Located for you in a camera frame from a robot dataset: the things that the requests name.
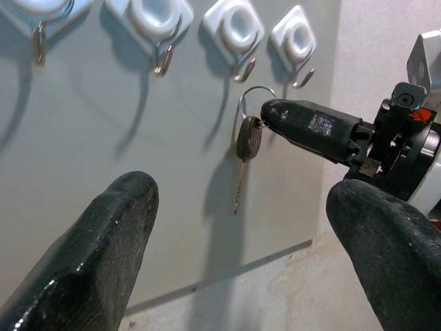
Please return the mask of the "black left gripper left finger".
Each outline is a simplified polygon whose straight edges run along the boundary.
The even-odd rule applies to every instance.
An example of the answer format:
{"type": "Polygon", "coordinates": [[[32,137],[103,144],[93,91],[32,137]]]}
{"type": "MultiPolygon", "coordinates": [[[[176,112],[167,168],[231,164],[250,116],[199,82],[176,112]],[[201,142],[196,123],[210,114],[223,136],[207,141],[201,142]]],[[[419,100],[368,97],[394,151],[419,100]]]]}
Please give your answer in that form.
{"type": "Polygon", "coordinates": [[[114,180],[1,306],[2,330],[118,330],[159,205],[141,171],[114,180]]]}

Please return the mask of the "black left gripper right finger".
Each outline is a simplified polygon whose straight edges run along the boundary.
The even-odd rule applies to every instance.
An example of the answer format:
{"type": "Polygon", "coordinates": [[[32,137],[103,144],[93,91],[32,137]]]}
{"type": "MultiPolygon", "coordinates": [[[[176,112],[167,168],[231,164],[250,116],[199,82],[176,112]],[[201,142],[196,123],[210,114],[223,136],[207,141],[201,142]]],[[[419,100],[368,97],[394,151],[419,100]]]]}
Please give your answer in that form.
{"type": "Polygon", "coordinates": [[[440,230],[407,202],[359,180],[327,195],[327,218],[383,330],[440,329],[440,230]]]}

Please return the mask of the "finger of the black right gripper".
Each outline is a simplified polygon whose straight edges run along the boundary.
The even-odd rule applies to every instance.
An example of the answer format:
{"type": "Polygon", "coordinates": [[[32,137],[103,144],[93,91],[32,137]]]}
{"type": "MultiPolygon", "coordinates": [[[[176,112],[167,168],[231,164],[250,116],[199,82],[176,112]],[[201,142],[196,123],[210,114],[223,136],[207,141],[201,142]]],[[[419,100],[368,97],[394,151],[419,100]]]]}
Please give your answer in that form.
{"type": "Polygon", "coordinates": [[[346,148],[362,119],[310,101],[270,100],[261,119],[276,134],[306,148],[346,148]]]}
{"type": "Polygon", "coordinates": [[[343,135],[323,135],[307,130],[291,130],[274,132],[291,144],[313,154],[317,154],[334,163],[346,163],[349,157],[349,137],[343,135]]]}

